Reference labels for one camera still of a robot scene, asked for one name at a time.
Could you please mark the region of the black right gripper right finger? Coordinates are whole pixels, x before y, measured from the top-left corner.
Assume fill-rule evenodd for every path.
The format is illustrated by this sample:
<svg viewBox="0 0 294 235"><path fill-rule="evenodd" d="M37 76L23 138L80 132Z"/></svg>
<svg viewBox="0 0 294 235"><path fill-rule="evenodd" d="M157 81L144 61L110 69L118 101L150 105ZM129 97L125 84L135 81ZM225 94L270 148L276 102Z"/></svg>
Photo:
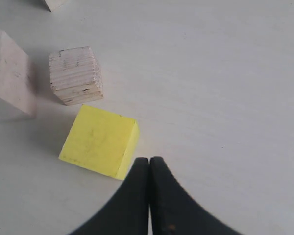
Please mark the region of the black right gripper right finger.
<svg viewBox="0 0 294 235"><path fill-rule="evenodd" d="M179 184L162 157L150 159L149 177L153 234L239 234L201 207Z"/></svg>

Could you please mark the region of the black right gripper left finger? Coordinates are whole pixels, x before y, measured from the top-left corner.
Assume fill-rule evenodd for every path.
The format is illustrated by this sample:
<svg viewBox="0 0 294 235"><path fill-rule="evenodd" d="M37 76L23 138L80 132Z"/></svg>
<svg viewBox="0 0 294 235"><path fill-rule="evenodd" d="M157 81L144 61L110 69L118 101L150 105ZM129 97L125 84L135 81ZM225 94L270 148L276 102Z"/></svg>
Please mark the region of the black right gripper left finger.
<svg viewBox="0 0 294 235"><path fill-rule="evenodd" d="M149 162L136 158L110 200L73 235L146 235L149 220Z"/></svg>

